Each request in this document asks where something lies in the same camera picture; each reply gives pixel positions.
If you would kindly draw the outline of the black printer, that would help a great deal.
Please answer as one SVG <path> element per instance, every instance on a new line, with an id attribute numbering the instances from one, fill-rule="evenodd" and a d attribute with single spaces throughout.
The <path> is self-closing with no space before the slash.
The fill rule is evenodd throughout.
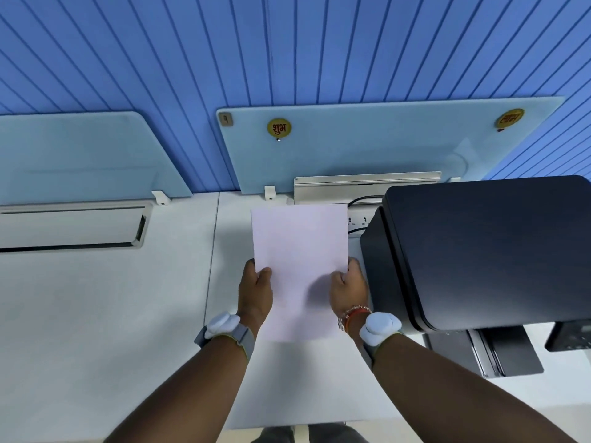
<path id="1" fill-rule="evenodd" d="M 579 176 L 388 189 L 360 236 L 372 304 L 484 378 L 541 374 L 591 350 L 591 181 Z"/>

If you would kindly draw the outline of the person's left hand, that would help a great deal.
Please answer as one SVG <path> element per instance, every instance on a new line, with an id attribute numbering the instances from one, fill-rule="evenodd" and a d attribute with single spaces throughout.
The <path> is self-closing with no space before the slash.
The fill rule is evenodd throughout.
<path id="1" fill-rule="evenodd" d="M 240 319 L 261 327 L 272 308 L 272 288 L 270 284 L 256 284 L 258 274 L 255 260 L 247 260 L 238 289 L 238 310 Z"/>

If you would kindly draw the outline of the large light blue glass divider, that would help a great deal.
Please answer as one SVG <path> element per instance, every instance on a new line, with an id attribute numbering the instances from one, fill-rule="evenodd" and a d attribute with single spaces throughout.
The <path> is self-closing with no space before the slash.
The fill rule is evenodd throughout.
<path id="1" fill-rule="evenodd" d="M 484 178 L 564 103 L 562 96 L 422 102 L 224 108 L 233 126 L 220 132 L 243 194 L 294 190 L 297 177 L 442 172 L 441 180 Z M 521 108 L 502 132 L 495 121 Z M 276 141 L 273 118 L 292 124 Z"/>

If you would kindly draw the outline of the person's left forearm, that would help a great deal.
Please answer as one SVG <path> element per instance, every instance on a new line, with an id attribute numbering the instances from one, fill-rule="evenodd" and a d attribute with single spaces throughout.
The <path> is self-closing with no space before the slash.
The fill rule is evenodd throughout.
<path id="1" fill-rule="evenodd" d="M 247 355 L 218 336 L 149 395 L 104 443 L 215 443 L 247 371 Z"/>

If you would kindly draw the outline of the small light blue glass divider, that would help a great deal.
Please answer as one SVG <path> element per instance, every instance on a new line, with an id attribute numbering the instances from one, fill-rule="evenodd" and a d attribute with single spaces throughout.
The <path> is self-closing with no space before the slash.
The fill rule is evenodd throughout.
<path id="1" fill-rule="evenodd" d="M 0 116 L 0 206 L 168 198 L 191 189 L 133 111 Z"/>

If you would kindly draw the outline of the white paper sheet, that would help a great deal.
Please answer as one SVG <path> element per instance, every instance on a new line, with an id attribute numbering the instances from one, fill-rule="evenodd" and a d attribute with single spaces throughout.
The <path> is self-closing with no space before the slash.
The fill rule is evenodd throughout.
<path id="1" fill-rule="evenodd" d="M 304 342 L 340 333 L 329 301 L 333 272 L 348 267 L 346 204 L 251 209 L 257 270 L 272 270 L 272 308 L 258 338 Z"/>

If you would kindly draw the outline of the person's right forearm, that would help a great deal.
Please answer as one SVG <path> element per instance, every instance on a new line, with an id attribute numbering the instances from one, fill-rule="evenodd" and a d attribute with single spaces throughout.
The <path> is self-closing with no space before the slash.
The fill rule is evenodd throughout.
<path id="1" fill-rule="evenodd" d="M 515 396 L 399 333 L 391 314 L 361 306 L 341 322 L 423 443 L 577 443 Z"/>

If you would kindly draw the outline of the person's right hand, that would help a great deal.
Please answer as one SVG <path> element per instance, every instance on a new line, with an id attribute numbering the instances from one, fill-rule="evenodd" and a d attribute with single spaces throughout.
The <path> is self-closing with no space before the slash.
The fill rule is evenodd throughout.
<path id="1" fill-rule="evenodd" d="M 346 285 L 330 287 L 329 299 L 335 315 L 340 318 L 357 307 L 369 307 L 369 288 L 361 270 L 359 261 L 349 258 Z"/>

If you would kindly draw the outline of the round yellow sticker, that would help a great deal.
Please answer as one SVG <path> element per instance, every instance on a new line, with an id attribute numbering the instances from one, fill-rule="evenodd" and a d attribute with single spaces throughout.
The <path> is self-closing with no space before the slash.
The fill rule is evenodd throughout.
<path id="1" fill-rule="evenodd" d="M 276 141 L 281 141 L 291 134 L 292 124 L 286 118 L 273 118 L 267 123 L 267 132 Z"/>
<path id="2" fill-rule="evenodd" d="M 514 124 L 518 123 L 521 120 L 521 118 L 523 118 L 524 114 L 525 110 L 521 108 L 506 111 L 502 115 L 500 115 L 499 118 L 497 118 L 494 127 L 497 130 L 497 132 L 502 132 L 508 127 L 511 127 Z"/>

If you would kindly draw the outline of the white power socket strip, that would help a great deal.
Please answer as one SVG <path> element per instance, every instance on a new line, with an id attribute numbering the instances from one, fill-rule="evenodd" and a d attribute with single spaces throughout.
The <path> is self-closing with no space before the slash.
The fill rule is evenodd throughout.
<path id="1" fill-rule="evenodd" d="M 381 206 L 377 199 L 362 200 L 353 202 L 347 206 L 348 211 L 348 234 L 354 235 L 362 233 Z"/>

